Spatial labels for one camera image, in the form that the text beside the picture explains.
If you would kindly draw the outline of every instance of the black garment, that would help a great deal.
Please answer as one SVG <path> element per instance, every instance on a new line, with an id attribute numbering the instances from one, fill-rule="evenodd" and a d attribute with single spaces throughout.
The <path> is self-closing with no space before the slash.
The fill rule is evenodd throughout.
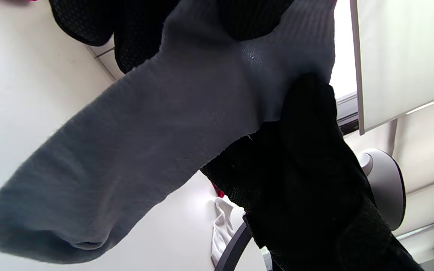
<path id="1" fill-rule="evenodd" d="M 315 75 L 291 86 L 280 121 L 202 171 L 245 209 L 255 242 L 284 271 L 421 270 L 377 211 L 336 123 L 333 89 Z"/>
<path id="2" fill-rule="evenodd" d="M 293 0 L 217 0 L 224 29 L 238 41 L 258 38 L 279 24 Z M 55 21 L 72 38 L 105 44 L 127 73 L 159 51 L 164 21 L 179 0 L 50 0 Z"/>

